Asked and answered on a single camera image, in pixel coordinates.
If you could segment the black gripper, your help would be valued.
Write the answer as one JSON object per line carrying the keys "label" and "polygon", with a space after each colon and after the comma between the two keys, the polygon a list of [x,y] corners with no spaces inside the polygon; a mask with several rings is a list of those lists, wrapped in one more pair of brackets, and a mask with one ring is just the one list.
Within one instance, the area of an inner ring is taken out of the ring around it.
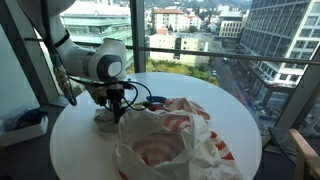
{"label": "black gripper", "polygon": [[113,84],[107,86],[107,99],[110,109],[120,110],[122,107],[123,96],[124,88],[122,84]]}

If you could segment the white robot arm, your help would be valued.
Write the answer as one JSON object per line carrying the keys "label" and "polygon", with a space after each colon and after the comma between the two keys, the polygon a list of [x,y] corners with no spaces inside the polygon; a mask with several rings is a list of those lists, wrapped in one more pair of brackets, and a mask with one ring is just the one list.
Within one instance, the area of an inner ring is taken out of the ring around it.
{"label": "white robot arm", "polygon": [[126,77],[126,47],[121,40],[105,38],[97,50],[83,48],[70,37],[60,14],[75,0],[18,0],[28,20],[43,38],[53,70],[65,98],[73,106],[77,100],[70,80],[73,76],[88,79],[82,82],[92,88],[91,97],[110,110],[121,109]]}

